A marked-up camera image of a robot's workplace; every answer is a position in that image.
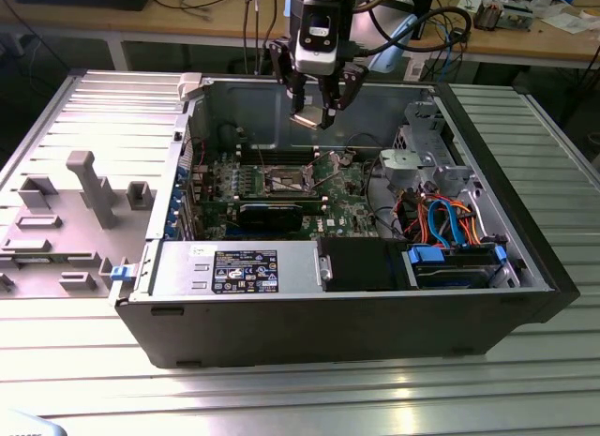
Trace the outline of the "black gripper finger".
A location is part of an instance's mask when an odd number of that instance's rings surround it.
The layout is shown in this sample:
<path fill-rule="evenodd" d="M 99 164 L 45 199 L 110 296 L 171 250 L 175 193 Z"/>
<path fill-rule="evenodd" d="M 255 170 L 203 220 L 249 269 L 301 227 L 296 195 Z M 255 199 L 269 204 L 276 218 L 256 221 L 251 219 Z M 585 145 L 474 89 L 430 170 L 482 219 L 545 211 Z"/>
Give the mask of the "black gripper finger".
<path fill-rule="evenodd" d="M 291 113 L 300 113 L 305 105 L 305 84 L 307 76 L 299 72 L 293 60 L 287 38 L 278 38 L 268 43 L 268 51 L 277 82 L 286 87 L 292 101 Z"/>
<path fill-rule="evenodd" d="M 322 93 L 322 122 L 319 127 L 327 129 L 334 124 L 337 112 L 348 108 L 358 95 L 369 69 L 363 65 L 346 63 L 333 74 L 319 78 Z"/>

